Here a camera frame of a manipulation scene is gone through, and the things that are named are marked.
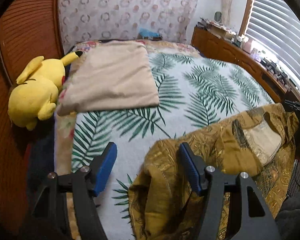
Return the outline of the window blinds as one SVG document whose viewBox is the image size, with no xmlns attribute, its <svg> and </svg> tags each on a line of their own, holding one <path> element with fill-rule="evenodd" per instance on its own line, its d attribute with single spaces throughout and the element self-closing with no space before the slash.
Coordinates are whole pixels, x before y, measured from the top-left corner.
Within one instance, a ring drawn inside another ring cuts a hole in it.
<svg viewBox="0 0 300 240">
<path fill-rule="evenodd" d="M 246 35 L 270 52 L 300 92 L 300 21 L 284 0 L 254 0 Z"/>
</svg>

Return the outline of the blue item at headboard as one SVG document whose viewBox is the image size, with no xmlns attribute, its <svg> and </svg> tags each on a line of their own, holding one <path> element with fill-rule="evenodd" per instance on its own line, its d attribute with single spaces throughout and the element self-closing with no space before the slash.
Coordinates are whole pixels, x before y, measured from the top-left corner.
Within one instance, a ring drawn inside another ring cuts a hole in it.
<svg viewBox="0 0 300 240">
<path fill-rule="evenodd" d="M 160 41 L 162 40 L 162 36 L 159 33 L 150 31 L 148 29 L 140 28 L 138 33 L 138 39 Z"/>
</svg>

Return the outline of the floral bed quilt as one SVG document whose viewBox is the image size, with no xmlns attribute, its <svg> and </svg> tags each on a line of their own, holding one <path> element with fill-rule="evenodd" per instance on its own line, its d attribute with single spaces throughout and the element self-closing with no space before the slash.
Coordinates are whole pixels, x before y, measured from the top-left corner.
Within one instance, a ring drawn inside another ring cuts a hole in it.
<svg viewBox="0 0 300 240">
<path fill-rule="evenodd" d="M 56 171 L 75 172 L 109 142 L 117 159 L 98 211 L 109 239 L 133 239 L 128 189 L 146 153 L 161 139 L 176 139 L 219 120 L 194 86 L 204 58 L 192 46 L 154 41 L 96 41 L 75 46 L 56 114 Z"/>
</svg>

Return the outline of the gold patterned batik cloth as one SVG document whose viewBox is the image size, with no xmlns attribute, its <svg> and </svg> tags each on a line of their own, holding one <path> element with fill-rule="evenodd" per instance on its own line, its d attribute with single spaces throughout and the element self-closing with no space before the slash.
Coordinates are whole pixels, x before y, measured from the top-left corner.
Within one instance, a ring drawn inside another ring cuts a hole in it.
<svg viewBox="0 0 300 240">
<path fill-rule="evenodd" d="M 137 239 L 279 239 L 275 223 L 295 159 L 299 121 L 279 104 L 251 109 L 179 139 L 157 141 L 128 190 Z M 179 145 L 206 164 L 192 191 Z"/>
</svg>

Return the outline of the yellow Pikachu plush toy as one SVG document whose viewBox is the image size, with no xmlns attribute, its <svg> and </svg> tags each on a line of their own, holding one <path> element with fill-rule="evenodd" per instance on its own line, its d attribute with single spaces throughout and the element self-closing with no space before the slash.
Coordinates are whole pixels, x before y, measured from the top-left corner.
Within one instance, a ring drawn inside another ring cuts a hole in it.
<svg viewBox="0 0 300 240">
<path fill-rule="evenodd" d="M 65 67 L 82 54 L 82 51 L 74 51 L 61 59 L 33 58 L 17 77 L 10 93 L 8 116 L 11 122 L 32 131 L 39 120 L 51 118 L 65 82 Z"/>
</svg>

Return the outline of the palm leaf print blanket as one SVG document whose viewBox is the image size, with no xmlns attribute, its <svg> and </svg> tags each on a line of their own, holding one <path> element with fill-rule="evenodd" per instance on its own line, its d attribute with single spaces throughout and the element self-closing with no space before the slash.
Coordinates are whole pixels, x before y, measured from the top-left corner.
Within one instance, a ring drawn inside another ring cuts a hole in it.
<svg viewBox="0 0 300 240">
<path fill-rule="evenodd" d="M 176 139 L 242 111 L 271 104 L 262 86 L 242 67 L 183 54 L 150 53 L 159 106 L 56 117 L 55 168 L 76 171 L 117 145 L 117 159 L 106 189 L 96 198 L 109 239 L 133 239 L 128 188 L 144 157 L 161 139 Z"/>
</svg>

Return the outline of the patterned wall fabric panel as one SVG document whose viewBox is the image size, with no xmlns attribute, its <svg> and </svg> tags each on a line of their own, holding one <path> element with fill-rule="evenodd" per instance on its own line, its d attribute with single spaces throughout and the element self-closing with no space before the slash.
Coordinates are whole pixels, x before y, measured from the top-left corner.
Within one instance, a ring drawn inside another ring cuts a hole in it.
<svg viewBox="0 0 300 240">
<path fill-rule="evenodd" d="M 140 29 L 185 43 L 198 0 L 59 0 L 65 51 L 88 40 L 132 40 Z"/>
</svg>

